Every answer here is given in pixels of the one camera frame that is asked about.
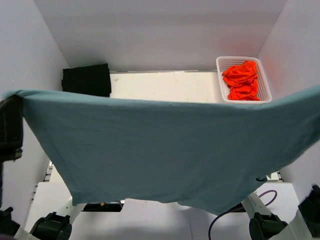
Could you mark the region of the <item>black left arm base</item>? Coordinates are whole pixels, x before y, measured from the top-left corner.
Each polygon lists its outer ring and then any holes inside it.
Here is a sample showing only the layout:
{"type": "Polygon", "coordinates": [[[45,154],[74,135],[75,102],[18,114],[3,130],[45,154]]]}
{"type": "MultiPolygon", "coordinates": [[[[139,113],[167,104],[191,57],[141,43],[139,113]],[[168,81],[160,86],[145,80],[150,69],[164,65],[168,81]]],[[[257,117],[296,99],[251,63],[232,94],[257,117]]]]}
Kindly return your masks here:
{"type": "Polygon", "coordinates": [[[124,200],[87,203],[83,212],[119,213],[125,204],[124,200]]]}

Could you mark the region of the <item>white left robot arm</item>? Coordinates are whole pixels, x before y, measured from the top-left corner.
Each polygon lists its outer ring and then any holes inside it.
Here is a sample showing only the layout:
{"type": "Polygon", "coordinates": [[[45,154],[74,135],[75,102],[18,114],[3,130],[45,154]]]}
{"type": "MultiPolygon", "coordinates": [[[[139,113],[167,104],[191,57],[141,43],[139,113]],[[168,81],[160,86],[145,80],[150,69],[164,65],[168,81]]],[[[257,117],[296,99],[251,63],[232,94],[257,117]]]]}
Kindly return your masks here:
{"type": "MultiPolygon", "coordinates": [[[[22,157],[24,138],[23,100],[10,96],[0,102],[0,174],[4,162],[22,157]]],[[[86,204],[73,205],[70,198],[57,212],[39,218],[30,232],[12,220],[13,208],[0,211],[0,238],[2,240],[68,240],[72,224],[86,204]]]]}

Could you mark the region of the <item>crumpled orange t-shirt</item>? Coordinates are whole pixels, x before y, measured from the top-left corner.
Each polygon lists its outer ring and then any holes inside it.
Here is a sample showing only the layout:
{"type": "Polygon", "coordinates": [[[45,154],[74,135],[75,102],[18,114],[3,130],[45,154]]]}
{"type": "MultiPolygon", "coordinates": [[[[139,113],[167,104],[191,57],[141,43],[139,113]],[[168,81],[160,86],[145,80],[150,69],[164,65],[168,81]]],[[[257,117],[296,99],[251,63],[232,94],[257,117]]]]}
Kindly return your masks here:
{"type": "Polygon", "coordinates": [[[260,101],[258,94],[257,65],[246,60],[241,65],[233,65],[223,73],[223,80],[229,88],[231,101],[260,101]]]}

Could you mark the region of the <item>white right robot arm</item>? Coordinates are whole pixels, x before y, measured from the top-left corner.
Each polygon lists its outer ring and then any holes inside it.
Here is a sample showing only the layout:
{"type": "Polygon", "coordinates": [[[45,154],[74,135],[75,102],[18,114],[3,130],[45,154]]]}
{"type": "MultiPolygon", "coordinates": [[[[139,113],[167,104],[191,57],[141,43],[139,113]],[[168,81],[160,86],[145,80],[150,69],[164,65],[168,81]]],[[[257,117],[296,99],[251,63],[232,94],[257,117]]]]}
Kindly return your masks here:
{"type": "Polygon", "coordinates": [[[320,238],[320,187],[313,185],[290,223],[273,214],[256,193],[242,201],[252,240],[318,240],[320,238]]]}

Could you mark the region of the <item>white plastic mesh basket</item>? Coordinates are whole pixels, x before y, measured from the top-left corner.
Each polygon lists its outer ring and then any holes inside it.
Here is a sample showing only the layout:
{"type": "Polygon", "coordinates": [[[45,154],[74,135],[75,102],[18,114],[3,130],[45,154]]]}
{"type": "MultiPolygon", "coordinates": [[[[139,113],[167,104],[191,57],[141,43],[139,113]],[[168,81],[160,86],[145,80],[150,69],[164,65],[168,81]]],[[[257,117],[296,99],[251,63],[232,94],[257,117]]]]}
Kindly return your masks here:
{"type": "Polygon", "coordinates": [[[224,102],[228,104],[265,104],[272,100],[271,91],[260,61],[255,57],[247,56],[220,56],[216,59],[217,74],[219,79],[221,96],[224,102]],[[243,64],[244,61],[254,61],[256,63],[257,69],[257,97],[260,101],[250,101],[250,100],[229,100],[228,95],[230,89],[223,80],[222,73],[231,66],[238,66],[243,64]]]}

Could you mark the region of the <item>teal blue t-shirt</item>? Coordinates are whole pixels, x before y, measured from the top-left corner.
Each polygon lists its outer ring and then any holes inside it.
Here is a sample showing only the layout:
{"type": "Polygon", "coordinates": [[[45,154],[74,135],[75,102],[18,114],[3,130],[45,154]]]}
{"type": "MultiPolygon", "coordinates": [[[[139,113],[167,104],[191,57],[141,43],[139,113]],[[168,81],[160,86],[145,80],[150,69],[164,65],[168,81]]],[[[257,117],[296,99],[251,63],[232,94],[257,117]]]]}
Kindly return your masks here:
{"type": "Polygon", "coordinates": [[[320,139],[320,88],[265,104],[12,90],[74,204],[177,202],[218,215],[320,139]]]}

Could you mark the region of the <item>folded black t-shirt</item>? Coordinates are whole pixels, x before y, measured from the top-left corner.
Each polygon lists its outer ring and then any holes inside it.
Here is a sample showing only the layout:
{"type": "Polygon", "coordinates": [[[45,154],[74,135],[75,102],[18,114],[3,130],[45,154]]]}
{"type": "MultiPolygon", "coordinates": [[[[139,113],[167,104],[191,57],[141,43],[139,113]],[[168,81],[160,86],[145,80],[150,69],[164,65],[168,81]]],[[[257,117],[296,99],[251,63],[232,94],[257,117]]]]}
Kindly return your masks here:
{"type": "Polygon", "coordinates": [[[63,69],[61,80],[64,92],[109,97],[112,93],[107,63],[63,69]]]}

